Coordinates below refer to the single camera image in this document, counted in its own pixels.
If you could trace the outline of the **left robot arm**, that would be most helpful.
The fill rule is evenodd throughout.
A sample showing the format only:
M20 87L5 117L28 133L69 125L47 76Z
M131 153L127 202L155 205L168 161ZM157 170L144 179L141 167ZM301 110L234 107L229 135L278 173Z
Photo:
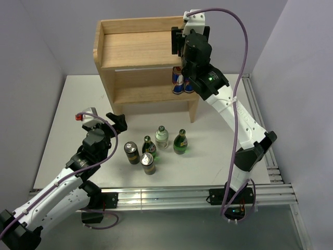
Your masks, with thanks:
M97 116L95 108L76 114L87 134L65 167L32 199L16 208L1 212L1 241L9 249L36 249L48 229L80 210L101 203L101 189L89 180L101 164L117 149L111 139L127 130L125 115L106 114L114 124Z

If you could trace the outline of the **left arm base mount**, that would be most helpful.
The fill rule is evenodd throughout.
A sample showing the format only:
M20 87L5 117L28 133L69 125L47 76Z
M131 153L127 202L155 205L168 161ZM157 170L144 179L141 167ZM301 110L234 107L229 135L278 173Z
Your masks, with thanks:
M107 209L115 209L118 204L117 192L98 193L91 197L88 205L81 212L81 221L89 226L100 224Z

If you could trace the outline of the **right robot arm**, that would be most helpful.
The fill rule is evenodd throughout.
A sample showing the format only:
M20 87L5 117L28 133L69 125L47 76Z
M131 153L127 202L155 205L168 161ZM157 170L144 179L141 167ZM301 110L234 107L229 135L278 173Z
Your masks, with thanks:
M208 43L210 28L202 33L194 29L187 34L184 29L172 27L171 50L181 58L181 73L190 86L211 105L234 132L232 171L228 177L225 197L231 203L243 197L243 186L249 180L250 172L262 160L277 140L274 131L266 131L238 100L236 88L231 87L225 75L211 65L212 47Z

